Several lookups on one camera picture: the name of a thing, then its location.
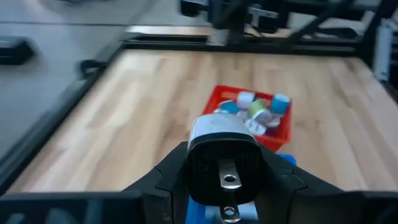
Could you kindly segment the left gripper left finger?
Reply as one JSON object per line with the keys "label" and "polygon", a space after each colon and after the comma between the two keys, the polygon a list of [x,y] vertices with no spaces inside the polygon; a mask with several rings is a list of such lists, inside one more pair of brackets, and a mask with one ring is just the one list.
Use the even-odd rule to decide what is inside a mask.
{"label": "left gripper left finger", "polygon": [[0,224],[184,224],[187,143],[119,192],[10,194],[0,198]]}

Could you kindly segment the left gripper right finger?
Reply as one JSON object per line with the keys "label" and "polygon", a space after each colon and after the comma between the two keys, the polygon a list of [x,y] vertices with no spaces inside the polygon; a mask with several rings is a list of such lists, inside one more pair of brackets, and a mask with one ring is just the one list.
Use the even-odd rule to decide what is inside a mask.
{"label": "left gripper right finger", "polygon": [[398,192],[344,191],[263,148],[260,224],[398,224]]}

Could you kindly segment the small black white adapter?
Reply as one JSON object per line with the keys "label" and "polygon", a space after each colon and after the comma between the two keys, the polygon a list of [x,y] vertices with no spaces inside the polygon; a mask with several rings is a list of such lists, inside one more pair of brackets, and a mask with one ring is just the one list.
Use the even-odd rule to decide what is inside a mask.
{"label": "small black white adapter", "polygon": [[215,206],[226,223],[240,221],[238,205],[253,201],[261,186],[262,152],[235,114],[197,117],[190,129],[185,181],[196,203]]}

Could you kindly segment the white parts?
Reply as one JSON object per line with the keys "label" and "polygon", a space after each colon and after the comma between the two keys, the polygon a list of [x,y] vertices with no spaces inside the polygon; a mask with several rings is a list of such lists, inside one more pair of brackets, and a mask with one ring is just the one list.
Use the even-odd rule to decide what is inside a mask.
{"label": "white parts", "polygon": [[245,126],[248,130],[255,135],[265,135],[267,128],[263,126],[261,123],[258,123],[255,119],[248,119],[244,122]]}

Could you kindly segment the green white cube adapter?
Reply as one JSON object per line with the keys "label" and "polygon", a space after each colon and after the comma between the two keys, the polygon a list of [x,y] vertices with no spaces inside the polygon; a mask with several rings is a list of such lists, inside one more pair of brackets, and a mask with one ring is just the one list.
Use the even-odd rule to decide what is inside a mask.
{"label": "green white cube adapter", "polygon": [[257,99],[249,105],[248,116],[259,123],[267,123],[272,119],[272,113],[262,99]]}

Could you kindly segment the pink white cube adapter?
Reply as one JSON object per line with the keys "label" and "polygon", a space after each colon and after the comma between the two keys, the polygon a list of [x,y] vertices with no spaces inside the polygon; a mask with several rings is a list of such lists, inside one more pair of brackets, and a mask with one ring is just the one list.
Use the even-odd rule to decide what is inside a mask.
{"label": "pink white cube adapter", "polygon": [[248,109],[255,100],[256,94],[250,91],[240,91],[237,95],[236,103],[242,109]]}

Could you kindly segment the blue plastic basket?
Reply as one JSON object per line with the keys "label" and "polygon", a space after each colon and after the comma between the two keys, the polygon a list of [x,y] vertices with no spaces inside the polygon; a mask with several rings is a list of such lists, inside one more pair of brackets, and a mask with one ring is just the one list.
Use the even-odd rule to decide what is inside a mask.
{"label": "blue plastic basket", "polygon": [[[238,206],[241,215],[240,224],[259,224],[254,202]],[[221,219],[218,207],[206,206],[189,197],[185,224],[227,224]]]}

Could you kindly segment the red plastic basket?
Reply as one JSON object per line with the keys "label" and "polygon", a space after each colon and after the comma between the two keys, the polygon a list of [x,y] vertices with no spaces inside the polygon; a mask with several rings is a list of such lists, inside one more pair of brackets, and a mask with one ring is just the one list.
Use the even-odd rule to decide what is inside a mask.
{"label": "red plastic basket", "polygon": [[[233,100],[236,103],[238,100],[238,95],[244,91],[254,93],[256,97],[263,99],[267,106],[272,105],[274,98],[277,96],[277,93],[263,93],[260,91],[251,91],[245,88],[238,88],[234,86],[217,85],[214,87],[213,92],[210,95],[210,98],[203,110],[203,114],[212,113],[218,108],[218,105],[222,101]],[[280,124],[274,131],[271,132],[271,135],[255,135],[255,138],[259,143],[276,152],[284,144],[290,142],[292,131],[291,119],[292,103],[289,101],[285,107],[284,114],[281,117]]]}

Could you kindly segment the white grey mounted box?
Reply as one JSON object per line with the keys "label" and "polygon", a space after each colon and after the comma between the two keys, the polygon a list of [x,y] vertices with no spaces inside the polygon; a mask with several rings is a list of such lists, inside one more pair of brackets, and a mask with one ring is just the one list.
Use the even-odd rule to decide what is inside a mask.
{"label": "white grey mounted box", "polygon": [[393,19],[381,19],[374,44],[373,75],[379,81],[388,81],[394,38]]}

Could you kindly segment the black rectangular box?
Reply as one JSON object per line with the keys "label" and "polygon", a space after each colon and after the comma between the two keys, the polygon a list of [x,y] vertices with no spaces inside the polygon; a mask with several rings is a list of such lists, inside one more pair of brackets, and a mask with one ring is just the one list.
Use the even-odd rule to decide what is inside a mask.
{"label": "black rectangular box", "polygon": [[22,65],[35,55],[27,37],[0,36],[0,65]]}

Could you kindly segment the black aluminium table frame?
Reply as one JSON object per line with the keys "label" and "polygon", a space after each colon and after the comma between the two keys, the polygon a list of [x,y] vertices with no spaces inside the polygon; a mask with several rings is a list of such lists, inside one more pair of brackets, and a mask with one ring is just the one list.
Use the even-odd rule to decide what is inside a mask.
{"label": "black aluminium table frame", "polygon": [[120,190],[188,139],[217,85],[292,98],[282,152],[345,190],[398,190],[398,105],[357,58],[128,50],[76,88],[22,143],[6,192]]}

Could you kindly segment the black frame bracket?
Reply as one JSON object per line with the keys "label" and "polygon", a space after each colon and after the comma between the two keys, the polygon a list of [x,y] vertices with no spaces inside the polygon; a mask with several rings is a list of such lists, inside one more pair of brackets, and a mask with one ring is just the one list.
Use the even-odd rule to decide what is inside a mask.
{"label": "black frame bracket", "polygon": [[82,79],[87,79],[92,73],[105,67],[106,63],[97,60],[82,60],[78,65]]}

